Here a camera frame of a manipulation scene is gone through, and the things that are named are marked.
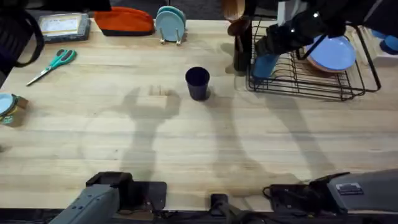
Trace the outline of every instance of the wooden spoon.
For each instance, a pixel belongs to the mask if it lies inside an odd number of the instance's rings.
[[[224,18],[229,21],[235,21],[243,16],[245,0],[222,0]]]
[[[239,52],[243,52],[243,43],[241,40],[241,35],[249,28],[251,20],[245,17],[242,17],[236,21],[231,22],[231,25],[228,27],[228,35],[235,36],[238,41],[238,49]]]

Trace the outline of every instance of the scissors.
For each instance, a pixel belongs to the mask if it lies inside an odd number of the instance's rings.
[[[77,53],[75,50],[65,50],[65,49],[60,49],[57,54],[55,55],[55,58],[51,61],[50,65],[48,65],[47,68],[42,70],[39,75],[34,77],[32,81],[30,81],[26,86],[30,86],[31,84],[35,83],[37,80],[41,79],[43,76],[48,74],[49,71],[54,70],[58,68],[61,65],[68,64],[69,62],[73,61],[75,59]]]

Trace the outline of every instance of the blue cup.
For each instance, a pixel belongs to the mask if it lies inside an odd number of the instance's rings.
[[[278,61],[279,55],[265,54],[256,59],[253,76],[256,78],[269,78]]]
[[[387,36],[381,43],[380,48],[391,55],[398,54],[398,38],[394,36]]]
[[[380,39],[385,39],[387,37],[386,34],[382,34],[382,33],[380,33],[379,31],[376,31],[376,30],[372,30],[372,34],[373,34],[373,36],[375,36],[377,38],[380,38]]]

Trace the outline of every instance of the wooden tabletop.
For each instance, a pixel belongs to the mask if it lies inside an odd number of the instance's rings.
[[[166,182],[166,209],[204,210],[210,194],[226,193],[269,210],[270,184],[398,168],[394,69],[379,69],[381,91],[344,103],[253,93],[231,65],[228,25],[188,21],[177,47],[156,35],[105,37],[92,23],[88,41],[48,44],[15,68],[0,92],[30,103],[22,127],[0,127],[0,207],[65,208],[91,176],[121,170]],[[76,60],[26,87],[59,48]],[[211,74],[206,102],[188,94],[194,66]]]

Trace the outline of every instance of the black wire dish rack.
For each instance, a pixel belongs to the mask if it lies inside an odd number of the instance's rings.
[[[318,70],[307,60],[302,60],[312,50],[303,54],[303,49],[296,52],[289,52],[279,57],[276,66],[269,78],[255,77],[253,68],[256,62],[256,51],[254,44],[266,33],[266,26],[262,25],[263,17],[256,15],[259,21],[252,21],[251,28],[251,61],[248,65],[248,75],[246,76],[247,87],[253,91],[279,93],[285,95],[307,96],[311,98],[321,98],[330,100],[352,100],[356,96],[362,96],[366,92],[380,90],[381,84],[377,71],[373,65],[371,57],[366,47],[361,31],[358,27],[351,26],[358,35],[363,47],[365,56],[369,62],[369,67],[375,84],[375,89],[368,89],[364,82],[364,69],[361,69],[356,60],[355,65],[340,73],[327,73]]]

